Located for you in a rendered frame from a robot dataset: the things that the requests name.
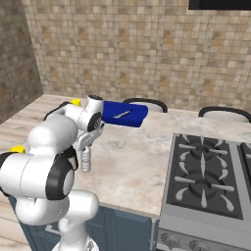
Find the silver utensil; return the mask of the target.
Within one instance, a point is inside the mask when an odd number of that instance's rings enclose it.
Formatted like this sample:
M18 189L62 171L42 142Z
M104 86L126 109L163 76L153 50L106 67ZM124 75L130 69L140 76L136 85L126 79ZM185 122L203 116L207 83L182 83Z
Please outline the silver utensil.
M129 113L131 113L131 111L132 111L132 110L125 111L125 112L123 112L123 113L120 113L120 114L118 114L118 115L113 116L113 118L114 118L114 119L119 119L119 118L124 117L124 116L128 115Z

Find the grey gas hob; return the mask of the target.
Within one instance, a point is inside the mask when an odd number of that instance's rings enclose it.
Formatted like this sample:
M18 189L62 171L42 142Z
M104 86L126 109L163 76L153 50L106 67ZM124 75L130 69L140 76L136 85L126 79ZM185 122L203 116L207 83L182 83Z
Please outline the grey gas hob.
M172 233L179 247L251 251L251 144L175 134L159 221L157 248Z

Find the blue rectangular tray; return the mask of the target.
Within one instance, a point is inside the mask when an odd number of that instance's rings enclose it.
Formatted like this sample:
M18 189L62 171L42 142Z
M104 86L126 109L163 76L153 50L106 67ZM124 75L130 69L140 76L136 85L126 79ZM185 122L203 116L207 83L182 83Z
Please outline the blue rectangular tray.
M119 119L113 118L128 110L132 110L128 115ZM145 105L105 101L102 121L110 125L140 127L147 114L148 108Z

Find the black extractor hood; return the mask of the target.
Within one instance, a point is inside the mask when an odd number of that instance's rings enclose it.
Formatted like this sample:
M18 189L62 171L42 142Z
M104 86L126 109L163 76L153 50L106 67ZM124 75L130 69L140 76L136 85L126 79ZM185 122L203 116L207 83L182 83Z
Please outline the black extractor hood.
M251 11L251 0L189 0L189 10Z

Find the grey hob knob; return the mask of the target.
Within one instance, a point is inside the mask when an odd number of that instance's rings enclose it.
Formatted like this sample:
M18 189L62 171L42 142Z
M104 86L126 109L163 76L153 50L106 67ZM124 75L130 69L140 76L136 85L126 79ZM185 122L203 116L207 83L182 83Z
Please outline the grey hob knob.
M170 249L173 250L174 248L179 247L179 240L177 237L172 233L163 233L162 234L162 241L163 243Z
M209 251L208 245L205 242L199 240L191 241L190 248L192 251Z

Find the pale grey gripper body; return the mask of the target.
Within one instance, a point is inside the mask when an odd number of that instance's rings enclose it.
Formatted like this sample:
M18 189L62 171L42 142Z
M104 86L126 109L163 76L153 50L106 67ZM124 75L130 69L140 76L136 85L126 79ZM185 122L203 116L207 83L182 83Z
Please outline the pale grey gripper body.
M80 132L75 141L75 150L80 151L89 147L103 132L105 124L101 123L99 127L91 132Z

